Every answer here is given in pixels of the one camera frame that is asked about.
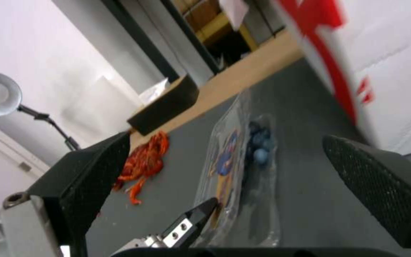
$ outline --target lamp arm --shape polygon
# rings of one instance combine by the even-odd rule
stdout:
[[[25,114],[33,116],[35,120],[43,120],[44,122],[49,123],[50,125],[55,127],[55,129],[62,135],[62,137],[64,138],[64,143],[71,151],[80,150],[78,143],[72,137],[67,136],[67,134],[64,133],[64,131],[54,122],[54,120],[49,117],[49,114],[37,112],[29,107],[24,106],[23,104],[20,104],[20,106],[18,106],[17,111],[24,112]]]

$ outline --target white box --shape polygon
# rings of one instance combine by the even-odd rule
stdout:
[[[274,5],[367,140],[411,153],[411,1],[274,0]]]

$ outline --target desk lamp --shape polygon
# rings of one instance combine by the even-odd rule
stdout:
[[[0,73],[0,116],[7,115],[13,111],[24,112],[33,116],[35,120],[43,120],[52,125],[64,137],[64,143],[71,150],[79,150],[78,143],[66,133],[49,117],[49,114],[37,112],[21,104],[21,90],[15,81]]]

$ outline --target clear plastic packaging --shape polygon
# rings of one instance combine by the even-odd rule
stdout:
[[[245,171],[238,216],[227,233],[226,247],[277,247],[280,243],[279,213],[275,201],[277,181],[277,139],[275,119],[269,114],[252,121],[271,132],[272,147],[266,165],[251,164]]]
[[[210,135],[194,206],[217,197],[220,207],[209,219],[195,247],[224,246],[238,214],[246,145],[249,139],[250,93],[242,91]]]

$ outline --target gray table surface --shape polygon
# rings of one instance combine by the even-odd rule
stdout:
[[[283,247],[369,247],[411,256],[345,187],[321,147],[332,134],[362,138],[305,60],[251,88],[253,114],[276,117],[276,202]],[[233,99],[170,133],[165,167],[149,179],[132,206],[112,192],[87,233],[90,257],[109,256],[129,240],[161,233],[192,207],[210,132]]]

